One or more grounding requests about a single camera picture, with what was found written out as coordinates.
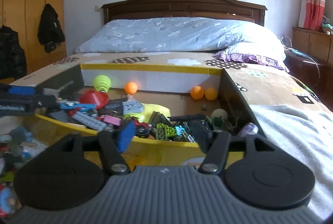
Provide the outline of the pink flat piece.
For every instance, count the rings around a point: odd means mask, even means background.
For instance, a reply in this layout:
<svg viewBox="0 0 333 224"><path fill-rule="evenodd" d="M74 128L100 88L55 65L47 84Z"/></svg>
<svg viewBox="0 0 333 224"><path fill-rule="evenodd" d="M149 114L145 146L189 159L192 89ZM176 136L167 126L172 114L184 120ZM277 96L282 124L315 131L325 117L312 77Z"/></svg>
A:
<svg viewBox="0 0 333 224"><path fill-rule="evenodd" d="M115 126L120 126L121 125L121 119L117 118L117 117L114 117L114 116L111 116L111 115L105 115L104 119L103 119L103 122L107 123L107 124L112 124L112 125L115 125Z"/></svg>

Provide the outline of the white ping pong ball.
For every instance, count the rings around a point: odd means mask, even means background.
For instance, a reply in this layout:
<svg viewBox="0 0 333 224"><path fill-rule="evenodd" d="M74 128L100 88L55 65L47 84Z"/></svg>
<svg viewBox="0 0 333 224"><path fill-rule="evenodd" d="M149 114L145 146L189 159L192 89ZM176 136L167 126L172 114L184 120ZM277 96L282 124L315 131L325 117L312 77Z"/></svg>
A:
<svg viewBox="0 0 333 224"><path fill-rule="evenodd" d="M211 113L211 119L218 118L221 120L228 119L228 113L224 109L216 109Z"/></svg>

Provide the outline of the grey lego plate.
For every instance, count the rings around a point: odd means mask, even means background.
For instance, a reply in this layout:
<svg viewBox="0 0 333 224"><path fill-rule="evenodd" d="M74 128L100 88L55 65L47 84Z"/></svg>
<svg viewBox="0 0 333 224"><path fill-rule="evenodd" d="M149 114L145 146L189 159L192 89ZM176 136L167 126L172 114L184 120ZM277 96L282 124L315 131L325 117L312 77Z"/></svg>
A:
<svg viewBox="0 0 333 224"><path fill-rule="evenodd" d="M81 124L87 126L90 129L96 130L98 132L104 130L107 127L107 124L95 119L89 115L86 115L80 111L76 111L72 115L72 119L80 122Z"/></svg>

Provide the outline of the red plastic cone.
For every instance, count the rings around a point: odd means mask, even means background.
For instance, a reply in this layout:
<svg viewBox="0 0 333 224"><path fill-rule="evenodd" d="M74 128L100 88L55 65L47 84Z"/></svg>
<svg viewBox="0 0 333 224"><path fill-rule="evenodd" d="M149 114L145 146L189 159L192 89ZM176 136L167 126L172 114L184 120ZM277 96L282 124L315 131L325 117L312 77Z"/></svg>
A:
<svg viewBox="0 0 333 224"><path fill-rule="evenodd" d="M106 92L88 90L78 100L82 104L94 104L99 110L109 103L109 95Z"/></svg>

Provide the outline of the orange ping pong ball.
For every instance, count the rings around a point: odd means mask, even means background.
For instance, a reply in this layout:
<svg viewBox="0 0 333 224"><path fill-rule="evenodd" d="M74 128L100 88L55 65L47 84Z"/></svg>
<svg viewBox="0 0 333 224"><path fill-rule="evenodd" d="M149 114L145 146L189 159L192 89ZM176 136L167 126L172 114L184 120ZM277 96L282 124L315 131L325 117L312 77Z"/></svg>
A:
<svg viewBox="0 0 333 224"><path fill-rule="evenodd" d="M134 95L138 90L138 86L135 82L127 82L124 89L127 94Z"/></svg>
<svg viewBox="0 0 333 224"><path fill-rule="evenodd" d="M195 86L191 89L190 94L194 100L200 100L204 97L204 89L201 86Z"/></svg>
<svg viewBox="0 0 333 224"><path fill-rule="evenodd" d="M214 101L218 96L218 91L215 88L210 87L204 91L204 96L207 100Z"/></svg>

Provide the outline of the green shuttlecock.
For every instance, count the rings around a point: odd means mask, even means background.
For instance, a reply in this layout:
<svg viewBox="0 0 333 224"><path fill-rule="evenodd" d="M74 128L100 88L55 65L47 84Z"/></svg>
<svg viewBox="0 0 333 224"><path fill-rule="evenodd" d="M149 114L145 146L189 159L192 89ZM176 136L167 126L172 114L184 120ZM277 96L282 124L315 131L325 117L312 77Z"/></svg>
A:
<svg viewBox="0 0 333 224"><path fill-rule="evenodd" d="M111 79L106 75L97 75L93 80L93 87L97 91L108 92L111 88Z"/></svg>

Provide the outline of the yellow cardboard box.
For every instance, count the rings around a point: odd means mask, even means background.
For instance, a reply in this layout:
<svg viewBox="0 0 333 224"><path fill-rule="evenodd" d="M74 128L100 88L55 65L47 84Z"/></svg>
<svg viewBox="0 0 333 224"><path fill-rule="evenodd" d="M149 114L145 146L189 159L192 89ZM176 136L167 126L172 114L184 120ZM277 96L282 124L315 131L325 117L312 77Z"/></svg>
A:
<svg viewBox="0 0 333 224"><path fill-rule="evenodd" d="M138 85L134 99L142 104L143 112L129 114L139 122L150 125L162 122L165 118L205 114L211 116L216 109L227 112L227 130L234 134L248 123L258 127L258 134L265 136L252 110L242 96L239 87L231 78L231 73L220 68L193 66L158 66L144 64L81 64L67 70L45 67L32 75L18 80L15 85L36 85L36 90L55 89L61 98L79 97L93 87L93 80L98 75L111 79L108 91L112 102L125 96L125 84L134 82ZM190 91L195 86L202 89L217 90L217 99L205 97L193 99ZM30 130L34 137L45 145L52 145L69 133L80 132L83 136L95 136L96 130L83 128L78 123L64 123L51 119L46 110L37 111L34 116L23 117L22 126ZM203 154L197 144L192 142L173 142L134 138L126 153L123 154L131 168L136 165L196 165L199 166Z"/></svg>

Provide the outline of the black hanging jacket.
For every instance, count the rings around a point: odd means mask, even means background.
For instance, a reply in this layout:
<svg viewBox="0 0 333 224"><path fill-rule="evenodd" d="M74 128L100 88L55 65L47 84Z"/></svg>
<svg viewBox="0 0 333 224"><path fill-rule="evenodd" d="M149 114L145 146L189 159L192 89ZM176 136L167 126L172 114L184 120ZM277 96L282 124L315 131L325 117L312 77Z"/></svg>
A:
<svg viewBox="0 0 333 224"><path fill-rule="evenodd" d="M58 45L66 40L58 20L58 14L49 3L44 6L41 13L37 38L46 53L54 51Z"/></svg>

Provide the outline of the white fluffy blanket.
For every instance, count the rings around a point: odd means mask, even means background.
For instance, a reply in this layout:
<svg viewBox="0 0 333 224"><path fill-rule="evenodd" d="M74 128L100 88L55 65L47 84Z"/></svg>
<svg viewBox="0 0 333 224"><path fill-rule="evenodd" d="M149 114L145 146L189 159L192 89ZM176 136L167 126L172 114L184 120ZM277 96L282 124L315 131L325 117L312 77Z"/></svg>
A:
<svg viewBox="0 0 333 224"><path fill-rule="evenodd" d="M314 173L309 209L322 220L332 215L332 112L294 106L250 105L268 140Z"/></svg>

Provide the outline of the purple pillow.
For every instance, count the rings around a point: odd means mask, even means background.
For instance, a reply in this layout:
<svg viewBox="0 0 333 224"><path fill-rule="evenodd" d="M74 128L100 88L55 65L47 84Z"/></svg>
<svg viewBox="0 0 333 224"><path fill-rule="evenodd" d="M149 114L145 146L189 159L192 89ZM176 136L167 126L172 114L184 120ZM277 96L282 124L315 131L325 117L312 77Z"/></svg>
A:
<svg viewBox="0 0 333 224"><path fill-rule="evenodd" d="M279 41L268 44L240 42L217 52L214 57L225 62L253 63L289 72L284 63L285 49Z"/></svg>

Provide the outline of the light blue floral duvet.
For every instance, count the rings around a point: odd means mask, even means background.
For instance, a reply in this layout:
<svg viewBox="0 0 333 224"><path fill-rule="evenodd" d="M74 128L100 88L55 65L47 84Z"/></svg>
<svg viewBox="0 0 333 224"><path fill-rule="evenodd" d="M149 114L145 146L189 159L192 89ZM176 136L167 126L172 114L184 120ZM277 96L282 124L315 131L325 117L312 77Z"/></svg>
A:
<svg viewBox="0 0 333 224"><path fill-rule="evenodd" d="M204 17L162 17L113 20L76 53L143 53L219 51L238 43L281 52L277 36L261 25Z"/></svg>

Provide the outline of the wooden sideboard cabinet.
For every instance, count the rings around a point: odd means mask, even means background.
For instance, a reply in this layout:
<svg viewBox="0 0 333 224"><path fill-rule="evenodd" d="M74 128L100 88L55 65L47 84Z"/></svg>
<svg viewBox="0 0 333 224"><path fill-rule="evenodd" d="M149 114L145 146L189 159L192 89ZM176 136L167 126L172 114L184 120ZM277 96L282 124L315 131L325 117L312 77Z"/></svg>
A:
<svg viewBox="0 0 333 224"><path fill-rule="evenodd" d="M306 57L286 50L285 65L291 75L307 85L332 108L332 36L294 27L291 45Z"/></svg>

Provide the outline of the dark wooden headboard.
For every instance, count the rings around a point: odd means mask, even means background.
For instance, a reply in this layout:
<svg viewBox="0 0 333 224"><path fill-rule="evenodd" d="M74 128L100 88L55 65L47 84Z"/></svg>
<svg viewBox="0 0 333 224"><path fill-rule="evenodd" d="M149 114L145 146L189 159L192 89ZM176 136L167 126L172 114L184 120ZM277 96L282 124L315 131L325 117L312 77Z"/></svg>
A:
<svg viewBox="0 0 333 224"><path fill-rule="evenodd" d="M263 26L267 8L239 0L125 0L102 6L103 23L159 17L206 17Z"/></svg>

